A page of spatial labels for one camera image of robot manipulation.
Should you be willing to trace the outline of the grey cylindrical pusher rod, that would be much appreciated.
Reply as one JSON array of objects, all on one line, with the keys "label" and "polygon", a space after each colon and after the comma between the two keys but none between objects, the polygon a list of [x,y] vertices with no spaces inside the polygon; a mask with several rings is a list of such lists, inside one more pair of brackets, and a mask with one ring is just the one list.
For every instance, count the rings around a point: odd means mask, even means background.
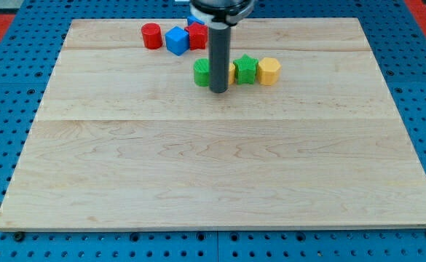
[{"label": "grey cylindrical pusher rod", "polygon": [[223,93],[229,86],[231,28],[223,23],[211,23],[208,26],[208,41],[209,88],[214,93]]}]

